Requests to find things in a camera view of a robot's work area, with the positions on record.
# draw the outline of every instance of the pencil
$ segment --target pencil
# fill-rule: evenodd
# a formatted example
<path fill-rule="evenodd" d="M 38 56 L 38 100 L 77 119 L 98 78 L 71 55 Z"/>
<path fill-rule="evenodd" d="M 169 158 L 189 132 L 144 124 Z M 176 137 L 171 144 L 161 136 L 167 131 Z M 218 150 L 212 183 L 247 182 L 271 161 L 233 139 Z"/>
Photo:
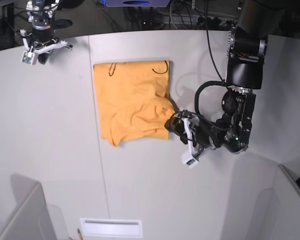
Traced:
<path fill-rule="evenodd" d="M 82 238 L 82 235 L 81 235 L 81 232 L 80 232 L 79 228 L 78 228 L 78 235 L 79 235 L 79 240 L 84 240 L 84 239 Z"/>

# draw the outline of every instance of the orange cloth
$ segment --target orange cloth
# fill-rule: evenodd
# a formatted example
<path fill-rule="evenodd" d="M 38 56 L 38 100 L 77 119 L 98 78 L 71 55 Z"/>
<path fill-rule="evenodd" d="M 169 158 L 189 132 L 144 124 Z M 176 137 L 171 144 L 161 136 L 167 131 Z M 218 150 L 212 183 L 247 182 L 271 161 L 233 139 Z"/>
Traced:
<path fill-rule="evenodd" d="M 165 123 L 174 113 L 169 97 L 169 62 L 94 65 L 101 137 L 117 146 L 141 137 L 168 139 Z"/>

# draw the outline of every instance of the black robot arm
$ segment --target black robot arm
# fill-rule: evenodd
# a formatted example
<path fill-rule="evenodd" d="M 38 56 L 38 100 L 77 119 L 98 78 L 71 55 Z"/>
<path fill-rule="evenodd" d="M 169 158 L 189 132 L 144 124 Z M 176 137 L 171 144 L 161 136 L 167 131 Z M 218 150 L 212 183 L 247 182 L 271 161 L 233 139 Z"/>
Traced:
<path fill-rule="evenodd" d="M 32 31 L 21 29 L 24 52 L 22 62 L 34 65 L 37 60 L 45 64 L 53 50 L 59 48 L 71 49 L 64 40 L 55 37 L 55 30 L 67 28 L 72 22 L 67 19 L 55 20 L 55 12 L 64 0 L 29 0 L 26 5 L 28 21 L 32 25 Z"/>
<path fill-rule="evenodd" d="M 177 112 L 166 124 L 169 131 L 191 145 L 190 152 L 182 156 L 185 165 L 195 166 L 207 149 L 224 146 L 238 154 L 248 148 L 256 101 L 253 91 L 262 87 L 268 35 L 279 25 L 286 3 L 284 0 L 245 0 L 238 7 L 238 23 L 229 33 L 225 81 L 205 82 L 195 93 L 195 112 Z M 224 113 L 216 122 L 207 120 L 199 110 L 200 93 L 209 86 L 227 88 L 222 98 Z"/>

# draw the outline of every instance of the vent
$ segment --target vent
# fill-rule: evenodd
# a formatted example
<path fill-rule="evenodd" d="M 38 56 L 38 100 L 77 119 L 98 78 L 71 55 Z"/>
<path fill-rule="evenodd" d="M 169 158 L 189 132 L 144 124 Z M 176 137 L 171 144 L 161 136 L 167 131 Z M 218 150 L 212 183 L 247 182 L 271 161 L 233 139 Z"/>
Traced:
<path fill-rule="evenodd" d="M 141 220 L 112 220 L 81 218 L 83 234 L 86 236 L 112 238 L 142 238 Z"/>

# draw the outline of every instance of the white table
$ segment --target white table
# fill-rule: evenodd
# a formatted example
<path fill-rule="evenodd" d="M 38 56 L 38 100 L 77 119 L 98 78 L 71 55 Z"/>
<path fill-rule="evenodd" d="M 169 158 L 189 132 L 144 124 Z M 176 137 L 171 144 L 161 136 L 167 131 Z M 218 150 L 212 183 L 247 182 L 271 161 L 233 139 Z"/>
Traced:
<path fill-rule="evenodd" d="M 227 33 L 212 32 L 210 38 L 225 76 Z M 0 52 L 0 180 L 17 173 L 40 181 L 72 238 L 80 217 L 140 219 L 146 240 L 249 236 L 276 164 L 300 159 L 300 40 L 270 38 L 248 151 L 209 152 L 193 170 L 181 164 L 187 147 L 175 136 L 117 148 L 101 139 L 92 66 L 170 60 L 171 98 L 193 110 L 197 88 L 218 79 L 205 32 L 111 33 L 71 43 L 73 51 L 56 51 L 45 66 L 19 63 L 21 48 Z M 223 93 L 211 87 L 201 94 L 207 116 L 219 117 Z M 13 194 L 11 189 L 1 194 L 8 198 L 0 202 L 5 212 Z"/>

